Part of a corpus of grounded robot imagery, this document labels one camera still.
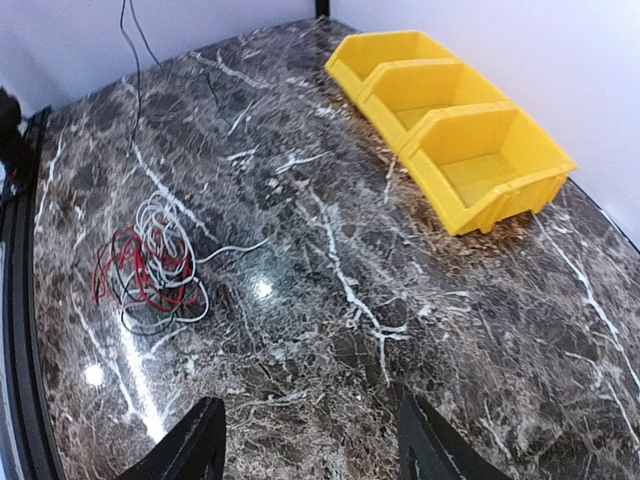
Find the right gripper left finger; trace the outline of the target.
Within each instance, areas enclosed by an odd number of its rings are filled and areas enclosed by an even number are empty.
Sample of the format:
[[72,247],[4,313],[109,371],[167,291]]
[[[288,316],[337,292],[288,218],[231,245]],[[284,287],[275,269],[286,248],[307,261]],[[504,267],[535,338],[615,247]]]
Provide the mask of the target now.
[[224,402],[203,397],[145,457],[118,479],[222,479],[225,456]]

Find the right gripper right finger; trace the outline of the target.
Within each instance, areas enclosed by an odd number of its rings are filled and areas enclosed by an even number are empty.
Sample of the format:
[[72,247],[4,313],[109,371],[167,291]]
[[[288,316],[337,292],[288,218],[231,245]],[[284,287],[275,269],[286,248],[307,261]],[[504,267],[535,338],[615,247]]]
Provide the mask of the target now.
[[402,479],[509,479],[424,397],[408,389],[399,407],[397,436]]

